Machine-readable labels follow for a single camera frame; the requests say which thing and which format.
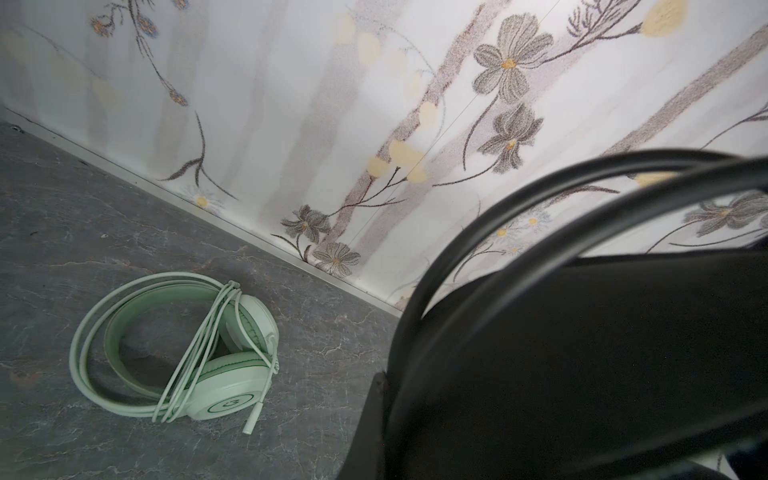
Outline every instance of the baseboard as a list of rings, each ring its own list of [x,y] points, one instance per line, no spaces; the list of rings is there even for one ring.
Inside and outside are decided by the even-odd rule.
[[[303,262],[302,260],[296,258],[290,253],[287,253],[275,247],[271,243],[267,243],[266,241],[261,240],[259,237],[256,237],[253,234],[246,232],[245,230],[239,228],[237,225],[233,225],[211,214],[210,212],[207,212],[201,208],[195,207],[189,202],[172,194],[168,190],[165,190],[151,183],[150,181],[139,177],[138,175],[124,169],[123,167],[109,161],[108,159],[95,154],[94,152],[88,150],[87,148],[77,145],[75,142],[72,142],[62,137],[60,134],[55,133],[49,128],[44,127],[43,125],[40,125],[39,123],[32,121],[24,117],[23,115],[20,115],[14,111],[11,111],[5,107],[2,108],[1,112],[2,112],[2,120],[7,121],[10,124],[18,125],[24,132],[28,134],[32,134],[37,138],[40,138],[41,140],[46,141],[55,147],[61,148],[63,151],[69,154],[72,154],[77,158],[80,158],[86,163],[92,165],[93,167],[96,167],[99,170],[102,170],[123,181],[126,181],[129,184],[144,190],[148,194],[156,198],[159,198],[165,202],[168,202],[174,207],[180,208],[194,215],[195,217],[205,220],[211,225],[214,225],[215,227],[218,227],[221,230],[224,230],[225,232],[234,235],[235,237],[241,239],[242,241],[248,242],[257,248],[264,250],[270,255],[274,255],[275,257],[287,263],[290,263],[291,265],[294,265],[296,268],[299,268],[307,272],[309,275],[314,275],[317,278],[327,283],[330,283],[336,288],[344,290],[347,293],[351,293],[352,295],[360,298],[361,300],[366,301],[367,303],[370,303],[371,305],[377,308],[380,308],[381,310],[384,310],[387,313],[391,313],[392,315],[397,317],[400,317],[400,315],[402,314],[402,312],[397,310],[395,307],[387,303],[384,303],[383,301],[375,298],[373,295],[367,292],[363,292],[362,290],[355,288],[354,286],[349,285],[348,283],[345,283],[335,278],[334,276],[331,276],[328,273],[325,273],[322,270],[319,270],[314,266],[309,265],[308,263]]]

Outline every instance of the floor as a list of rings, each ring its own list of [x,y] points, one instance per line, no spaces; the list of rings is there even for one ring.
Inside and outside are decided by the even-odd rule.
[[[121,417],[71,381],[82,316],[162,271],[236,280],[280,328],[280,374],[251,436],[248,411],[195,422]],[[0,123],[0,478],[333,478],[396,318]],[[142,318],[122,352],[169,376],[205,306]],[[92,370],[111,388],[103,357]]]

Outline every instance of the flower pattern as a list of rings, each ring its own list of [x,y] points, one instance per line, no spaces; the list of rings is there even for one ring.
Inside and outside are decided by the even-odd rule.
[[[549,228],[552,217],[542,205],[537,205],[513,218],[496,231],[492,240],[515,243],[521,235],[537,234]]]
[[[221,198],[219,198],[215,192],[205,188],[188,186],[181,191],[181,194],[188,202],[195,204],[203,210],[207,210],[214,215],[218,215],[219,212],[221,212],[221,209],[224,207],[224,203]]]
[[[352,271],[347,266],[357,265],[360,258],[344,243],[329,243],[325,251],[315,250],[312,255],[320,260],[315,264],[317,268],[339,278],[350,275]]]
[[[498,155],[493,171],[503,174],[510,168],[523,165],[520,145],[533,145],[534,136],[541,128],[543,118],[535,118],[533,110],[519,104],[514,110],[506,111],[493,120],[497,135],[478,149],[483,154]]]
[[[516,257],[517,255],[523,253],[526,248],[528,248],[528,245],[524,245],[522,243],[504,245],[502,250],[504,253],[502,253],[502,255]]]
[[[768,195],[752,191],[734,197],[725,206],[717,205],[712,200],[701,202],[699,208],[685,214],[683,221],[703,222],[696,232],[697,237],[703,237],[723,227],[733,230],[744,228],[766,213],[768,213]],[[762,225],[763,222],[768,220],[764,217],[760,224]]]
[[[139,15],[137,23],[147,37],[157,38],[157,27],[148,17]]]
[[[187,103],[187,99],[184,98],[184,96],[182,94],[180,94],[179,92],[177,92],[174,88],[169,88],[168,89],[168,94],[170,95],[170,99],[175,101],[179,105],[182,105],[184,107],[189,105]]]
[[[111,37],[114,33],[114,22],[102,22],[99,18],[91,18],[91,27],[101,37]]]
[[[280,224],[286,228],[288,237],[298,238],[302,233],[312,243],[320,240],[321,233],[331,231],[331,224],[328,216],[318,210],[312,210],[309,205],[303,205],[300,209],[294,210],[298,220],[288,220],[283,218]]]
[[[489,94],[500,85],[498,94],[504,101],[520,100],[529,89],[521,68],[537,67],[553,43],[552,35],[537,32],[535,15],[506,18],[498,31],[498,47],[483,44],[475,50],[475,60],[486,68],[472,84],[475,91]]]

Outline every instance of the wall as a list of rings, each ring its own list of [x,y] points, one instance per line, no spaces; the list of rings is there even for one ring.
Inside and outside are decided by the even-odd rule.
[[[768,2],[6,0],[8,108],[402,307],[516,188],[654,147],[768,153]],[[559,197],[445,293],[617,195]],[[655,220],[593,253],[750,243],[768,197]]]

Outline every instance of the coiled cable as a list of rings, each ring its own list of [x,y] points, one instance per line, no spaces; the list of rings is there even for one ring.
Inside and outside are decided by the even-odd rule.
[[[153,283],[149,286],[144,286],[139,290],[127,295],[122,300],[111,306],[104,314],[102,314],[95,322],[92,323],[91,329],[84,339],[82,336],[85,330],[91,324],[92,319],[96,313],[101,310],[107,303],[112,301],[116,296],[129,290],[142,283],[156,281],[160,279],[173,279],[165,280],[159,283]],[[219,290],[219,293],[208,310],[208,314],[205,316],[200,327],[194,335],[194,338],[187,347],[187,351],[182,356],[181,361],[177,365],[174,374],[171,376],[165,390],[163,391],[160,400],[155,405],[141,405],[133,406],[120,402],[110,400],[101,394],[91,384],[91,380],[88,377],[88,352],[90,351],[91,344],[95,338],[101,325],[108,319],[110,319],[115,312],[117,312],[125,303],[135,298],[142,293],[161,288],[169,285],[195,285],[195,286],[207,286],[213,287]],[[205,362],[210,360],[213,352],[218,344],[218,327],[223,315],[224,309],[229,303],[234,302],[235,315],[237,318],[237,325],[240,327],[240,331],[243,333],[250,348],[267,364],[270,366],[270,373],[267,377],[265,388],[263,388],[261,397],[254,406],[251,414],[246,422],[243,433],[250,435],[253,431],[253,427],[256,425],[256,421],[259,418],[261,409],[263,407],[264,396],[269,389],[272,382],[272,375],[277,373],[279,369],[279,363],[277,362],[277,344],[275,336],[269,336],[266,340],[268,343],[273,344],[272,359],[262,352],[256,343],[246,334],[243,321],[240,318],[240,297],[243,295],[240,290],[240,284],[234,281],[228,282],[226,285],[218,282],[208,276],[200,275],[198,273],[187,272],[166,272],[155,273],[154,275],[144,276],[140,279],[136,279],[132,282],[117,288],[109,293],[103,299],[101,299],[91,310],[86,313],[83,320],[80,322],[78,329],[74,333],[72,342],[69,349],[69,372],[71,374],[74,384],[78,387],[80,392],[90,399],[93,403],[99,405],[101,408],[108,410],[109,412],[117,415],[129,416],[129,417],[151,417],[153,422],[157,421],[160,416],[161,422],[173,422],[178,416],[184,412],[184,407],[187,401],[192,396],[197,381],[200,378],[200,374],[203,371]]]

